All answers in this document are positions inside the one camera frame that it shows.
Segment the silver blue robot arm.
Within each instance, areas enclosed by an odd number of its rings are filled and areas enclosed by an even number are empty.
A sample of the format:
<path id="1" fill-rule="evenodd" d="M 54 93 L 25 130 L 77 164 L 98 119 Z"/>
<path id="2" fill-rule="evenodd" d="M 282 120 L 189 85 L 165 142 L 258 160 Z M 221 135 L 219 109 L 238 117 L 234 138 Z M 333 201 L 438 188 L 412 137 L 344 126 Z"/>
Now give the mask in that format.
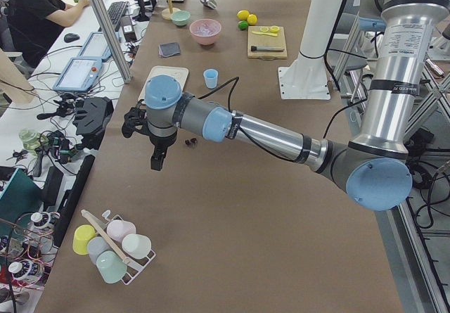
<path id="1" fill-rule="evenodd" d="M 410 194 L 404 135 L 420 90 L 420 76 L 433 27 L 449 14 L 449 0 L 361 0 L 361 14 L 380 18 L 386 28 L 357 136 L 347 144 L 316 140 L 263 120 L 196 98 L 166 75 L 146 84 L 145 128 L 161 170 L 178 129 L 204 139 L 249 141 L 272 156 L 331 180 L 361 206 L 389 210 Z"/>

